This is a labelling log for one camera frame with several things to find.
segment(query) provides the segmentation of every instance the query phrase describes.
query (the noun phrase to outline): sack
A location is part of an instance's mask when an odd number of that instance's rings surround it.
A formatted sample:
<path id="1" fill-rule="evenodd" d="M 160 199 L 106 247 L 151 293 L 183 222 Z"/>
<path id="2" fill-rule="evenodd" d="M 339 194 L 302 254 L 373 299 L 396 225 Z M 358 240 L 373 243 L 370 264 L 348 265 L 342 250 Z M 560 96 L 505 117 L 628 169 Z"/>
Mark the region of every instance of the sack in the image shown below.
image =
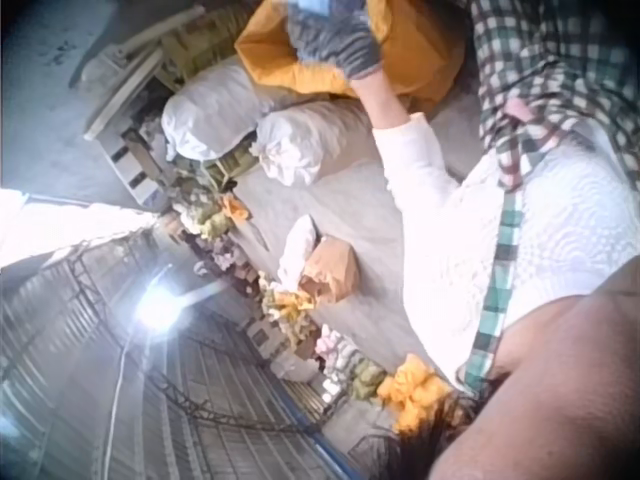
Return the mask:
<path id="1" fill-rule="evenodd" d="M 311 102 L 273 112 L 258 122 L 251 153 L 269 178 L 308 186 L 360 160 L 378 159 L 360 102 Z"/>
<path id="2" fill-rule="evenodd" d="M 278 279 L 285 290 L 298 291 L 298 283 L 304 270 L 305 262 L 316 246 L 316 229 L 309 215 L 300 217 L 293 224 L 280 257 Z"/>
<path id="3" fill-rule="evenodd" d="M 422 99 L 426 110 L 436 105 L 462 65 L 464 35 L 419 0 L 368 0 L 367 10 L 394 92 Z M 278 0 L 260 4 L 236 50 L 261 85 L 356 96 L 335 68 L 298 62 L 286 31 L 286 10 Z"/>
<path id="4" fill-rule="evenodd" d="M 169 99 L 162 113 L 168 160 L 176 153 L 213 160 L 233 149 L 273 110 L 312 97 L 263 87 L 249 77 L 237 55 L 200 72 Z"/>
<path id="5" fill-rule="evenodd" d="M 359 281 L 360 272 L 351 245 L 326 236 L 304 266 L 300 289 L 318 303 L 337 303 L 351 295 Z"/>

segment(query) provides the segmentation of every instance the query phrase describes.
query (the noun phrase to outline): yellow bag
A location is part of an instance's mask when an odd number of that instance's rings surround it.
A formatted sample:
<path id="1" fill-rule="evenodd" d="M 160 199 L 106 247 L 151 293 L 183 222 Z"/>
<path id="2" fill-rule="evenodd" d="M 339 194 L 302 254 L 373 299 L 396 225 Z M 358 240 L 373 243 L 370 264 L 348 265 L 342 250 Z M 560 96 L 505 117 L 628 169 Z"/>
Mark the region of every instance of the yellow bag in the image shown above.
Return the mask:
<path id="1" fill-rule="evenodd" d="M 368 0 L 367 8 L 395 92 L 420 98 L 429 110 L 451 88 L 464 57 L 464 41 L 446 31 L 418 1 Z M 286 32 L 286 11 L 277 3 L 264 0 L 236 42 L 253 79 L 300 93 L 355 96 L 335 68 L 298 63 Z"/>

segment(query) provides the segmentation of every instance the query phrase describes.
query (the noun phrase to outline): plaid scarf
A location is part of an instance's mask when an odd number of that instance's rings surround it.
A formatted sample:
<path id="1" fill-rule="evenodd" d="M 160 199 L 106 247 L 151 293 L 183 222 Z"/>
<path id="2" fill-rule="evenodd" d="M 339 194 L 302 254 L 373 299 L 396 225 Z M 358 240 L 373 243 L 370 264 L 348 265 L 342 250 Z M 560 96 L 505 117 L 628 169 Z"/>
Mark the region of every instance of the plaid scarf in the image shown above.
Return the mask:
<path id="1" fill-rule="evenodd" d="M 582 119 L 596 120 L 640 190 L 640 85 L 633 55 L 577 0 L 472 0 L 480 136 L 501 170 L 504 204 L 490 284 L 465 367 L 478 392 L 511 299 L 527 175 Z"/>

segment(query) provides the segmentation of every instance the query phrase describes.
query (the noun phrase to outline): bright light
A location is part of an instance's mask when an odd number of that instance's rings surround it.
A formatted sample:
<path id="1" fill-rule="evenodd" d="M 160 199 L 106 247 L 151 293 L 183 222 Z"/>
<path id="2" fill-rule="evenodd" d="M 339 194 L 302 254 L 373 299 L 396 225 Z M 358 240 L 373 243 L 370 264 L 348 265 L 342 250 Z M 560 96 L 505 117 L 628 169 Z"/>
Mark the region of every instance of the bright light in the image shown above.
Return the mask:
<path id="1" fill-rule="evenodd" d="M 182 304 L 171 292 L 160 286 L 153 286 L 142 297 L 136 318 L 148 328 L 164 332 L 173 325 L 182 311 Z"/>

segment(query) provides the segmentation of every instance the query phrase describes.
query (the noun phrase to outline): white bag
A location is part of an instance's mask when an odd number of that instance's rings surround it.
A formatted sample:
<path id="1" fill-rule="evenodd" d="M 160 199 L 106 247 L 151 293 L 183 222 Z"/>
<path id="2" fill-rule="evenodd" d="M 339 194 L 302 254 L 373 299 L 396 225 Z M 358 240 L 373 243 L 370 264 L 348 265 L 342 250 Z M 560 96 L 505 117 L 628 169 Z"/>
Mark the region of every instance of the white bag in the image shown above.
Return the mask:
<path id="1" fill-rule="evenodd" d="M 284 252 L 280 257 L 278 278 L 288 292 L 298 291 L 298 283 L 307 259 L 316 246 L 316 229 L 309 215 L 300 217 L 287 235 Z"/>
<path id="2" fill-rule="evenodd" d="M 237 55 L 200 72 L 167 102 L 162 128 L 167 159 L 176 152 L 212 160 L 233 149 L 269 112 L 314 98 L 253 82 Z"/>
<path id="3" fill-rule="evenodd" d="M 360 160 L 378 159 L 360 102 L 311 102 L 260 120 L 251 153 L 270 178 L 306 186 Z"/>

